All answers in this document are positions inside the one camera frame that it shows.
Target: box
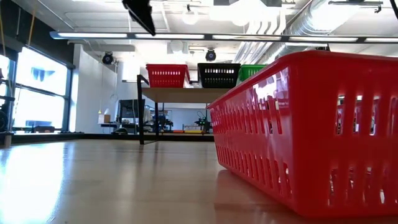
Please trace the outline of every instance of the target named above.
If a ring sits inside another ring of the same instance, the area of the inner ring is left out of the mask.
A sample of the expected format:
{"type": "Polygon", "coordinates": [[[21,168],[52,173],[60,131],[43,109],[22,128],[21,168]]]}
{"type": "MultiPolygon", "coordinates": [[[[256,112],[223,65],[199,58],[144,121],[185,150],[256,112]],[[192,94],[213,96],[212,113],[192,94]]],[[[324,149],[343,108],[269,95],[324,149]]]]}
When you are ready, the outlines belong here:
{"type": "Polygon", "coordinates": [[[111,115],[100,114],[98,115],[98,124],[106,124],[111,122],[111,115]]]}

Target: shelf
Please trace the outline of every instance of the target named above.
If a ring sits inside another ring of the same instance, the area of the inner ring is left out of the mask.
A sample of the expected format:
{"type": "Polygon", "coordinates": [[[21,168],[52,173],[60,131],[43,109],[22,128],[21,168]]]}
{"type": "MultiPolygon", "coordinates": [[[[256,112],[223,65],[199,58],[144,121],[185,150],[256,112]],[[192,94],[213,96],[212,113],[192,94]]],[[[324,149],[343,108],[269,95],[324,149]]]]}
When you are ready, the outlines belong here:
{"type": "Polygon", "coordinates": [[[142,88],[142,94],[156,103],[212,103],[229,89],[142,88]]]}

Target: red item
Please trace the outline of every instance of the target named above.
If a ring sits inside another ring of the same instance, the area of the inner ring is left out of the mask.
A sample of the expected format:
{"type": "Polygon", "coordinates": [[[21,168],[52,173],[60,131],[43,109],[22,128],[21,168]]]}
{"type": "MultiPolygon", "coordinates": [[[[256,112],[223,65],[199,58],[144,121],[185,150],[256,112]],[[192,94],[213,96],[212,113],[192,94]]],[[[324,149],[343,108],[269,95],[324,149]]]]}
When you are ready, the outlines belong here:
{"type": "Polygon", "coordinates": [[[183,88],[189,83],[187,65],[147,65],[150,87],[183,88]]]}
{"type": "Polygon", "coordinates": [[[281,57],[209,106],[219,163],[306,217],[398,215],[396,71],[389,57],[281,57]]]}

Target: ceiling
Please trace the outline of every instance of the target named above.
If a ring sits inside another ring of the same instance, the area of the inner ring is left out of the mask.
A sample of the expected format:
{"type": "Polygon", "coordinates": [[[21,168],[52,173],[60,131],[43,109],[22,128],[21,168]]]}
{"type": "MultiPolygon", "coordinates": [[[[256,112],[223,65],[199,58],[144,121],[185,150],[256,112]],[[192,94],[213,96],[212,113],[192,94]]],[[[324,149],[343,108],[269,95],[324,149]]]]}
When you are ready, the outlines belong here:
{"type": "MultiPolygon", "coordinates": [[[[145,32],[138,23],[130,20],[127,11],[120,0],[13,0],[26,11],[37,9],[37,17],[55,30],[75,32],[145,32]]],[[[287,21],[301,9],[308,0],[296,0],[295,5],[286,9],[287,21]]],[[[215,21],[212,15],[223,15],[222,7],[212,7],[213,0],[156,0],[151,1],[153,7],[152,17],[157,32],[176,33],[224,33],[240,34],[247,31],[248,26],[236,26],[231,22],[240,14],[232,15],[230,20],[215,21]],[[183,21],[183,13],[187,11],[186,5],[190,3],[191,9],[198,13],[198,21],[195,25],[186,24],[183,21]]],[[[337,28],[336,35],[396,35],[398,33],[398,21],[389,5],[384,1],[380,13],[374,13],[375,7],[361,8],[347,22],[337,28]]],[[[217,59],[220,61],[233,60],[239,49],[240,42],[200,42],[189,41],[188,45],[214,48],[217,59]]],[[[133,45],[135,54],[145,63],[174,62],[179,56],[167,55],[167,41],[145,40],[97,40],[91,41],[91,45],[133,45]]],[[[398,56],[398,47],[391,45],[331,45],[332,51],[354,52],[359,54],[378,54],[398,56]]],[[[119,60],[131,56],[130,52],[115,52],[119,60]]],[[[196,67],[196,63],[205,61],[205,52],[195,51],[194,54],[185,55],[183,60],[190,66],[196,67]]]]}

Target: ductwork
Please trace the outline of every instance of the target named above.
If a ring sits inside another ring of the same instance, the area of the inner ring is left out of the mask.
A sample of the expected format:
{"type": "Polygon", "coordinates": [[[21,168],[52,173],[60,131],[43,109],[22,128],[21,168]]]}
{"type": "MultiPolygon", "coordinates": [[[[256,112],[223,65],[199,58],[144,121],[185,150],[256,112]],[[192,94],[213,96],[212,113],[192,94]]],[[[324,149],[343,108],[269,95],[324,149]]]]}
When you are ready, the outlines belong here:
{"type": "MultiPolygon", "coordinates": [[[[284,35],[328,35],[344,24],[359,9],[358,6],[329,5],[329,0],[313,0],[286,28],[284,35]]],[[[275,42],[256,63],[271,63],[276,57],[303,51],[307,47],[286,46],[275,42]]]]}

